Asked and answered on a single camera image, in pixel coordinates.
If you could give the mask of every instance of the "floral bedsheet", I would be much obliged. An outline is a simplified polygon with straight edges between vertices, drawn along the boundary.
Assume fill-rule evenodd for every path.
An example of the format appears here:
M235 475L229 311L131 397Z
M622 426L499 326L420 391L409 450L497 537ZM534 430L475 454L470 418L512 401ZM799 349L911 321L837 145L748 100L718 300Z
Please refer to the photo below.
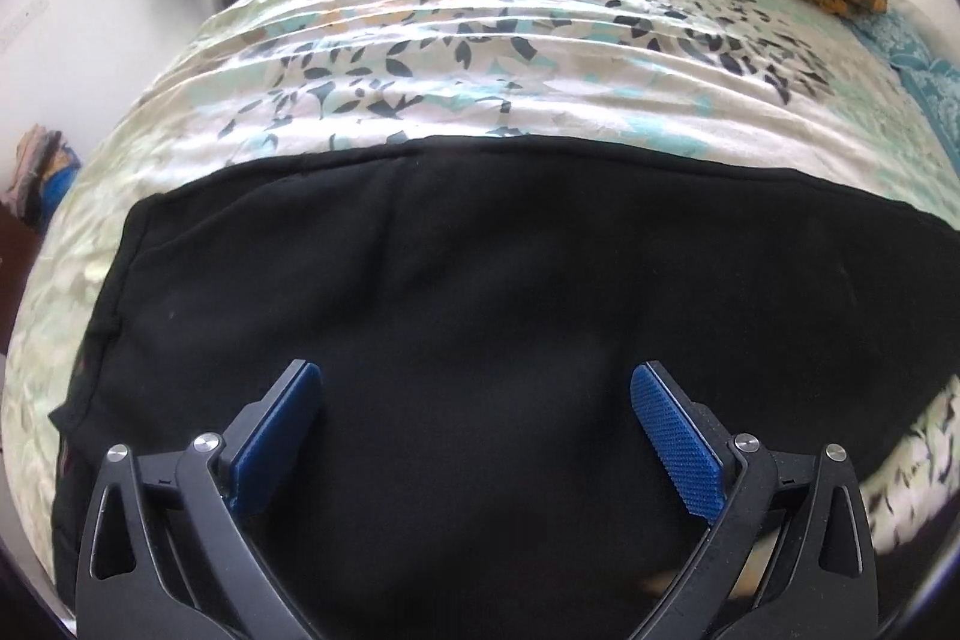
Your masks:
M960 228L960 181L894 71L799 0L243 0L99 146L56 213L11 340L14 501L52 571L66 393L134 202L269 155L547 134L810 175ZM960 381L864 492L878 550L957 489Z

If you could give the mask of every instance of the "blue gripper pad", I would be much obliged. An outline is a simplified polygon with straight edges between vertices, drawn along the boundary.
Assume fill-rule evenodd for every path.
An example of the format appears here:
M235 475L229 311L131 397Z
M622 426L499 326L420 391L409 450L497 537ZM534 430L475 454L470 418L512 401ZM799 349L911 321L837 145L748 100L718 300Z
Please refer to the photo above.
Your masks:
M269 403L269 410L230 463L226 501L237 516L266 510L280 482L293 470L306 432L323 405L320 370L304 362L280 397Z
M726 503L720 463L647 365L634 370L630 403L688 512L713 525Z

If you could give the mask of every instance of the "black cloth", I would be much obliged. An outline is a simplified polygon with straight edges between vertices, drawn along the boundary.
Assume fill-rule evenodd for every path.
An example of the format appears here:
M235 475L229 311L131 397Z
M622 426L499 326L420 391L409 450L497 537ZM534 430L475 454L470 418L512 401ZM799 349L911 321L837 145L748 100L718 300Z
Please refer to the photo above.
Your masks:
M957 232L792 170L542 137L231 167L128 217L52 415L56 579L110 445L181 450L302 357L328 403L251 534L321 630L622 640L702 530L636 365L867 477L960 368L957 311Z

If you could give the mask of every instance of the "black fabric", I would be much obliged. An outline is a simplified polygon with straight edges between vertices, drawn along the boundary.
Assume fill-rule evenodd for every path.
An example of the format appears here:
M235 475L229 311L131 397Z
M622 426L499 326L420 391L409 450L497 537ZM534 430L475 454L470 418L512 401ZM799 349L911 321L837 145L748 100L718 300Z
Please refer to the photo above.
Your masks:
M56 577L110 445L222 431L303 357L328 405L251 533L320 629L621 640L701 531L638 363L866 477L960 368L957 311L952 229L790 170L538 137L232 167L128 217L52 415Z

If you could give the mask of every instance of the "blue patterned cloth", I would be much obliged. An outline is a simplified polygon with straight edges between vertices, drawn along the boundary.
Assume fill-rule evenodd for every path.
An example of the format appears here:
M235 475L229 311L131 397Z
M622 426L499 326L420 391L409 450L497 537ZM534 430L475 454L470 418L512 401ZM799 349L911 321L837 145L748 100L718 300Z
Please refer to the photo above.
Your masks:
M960 175L960 71L947 60L934 58L898 12L870 15L848 25L867 49L899 73L904 90L920 105Z

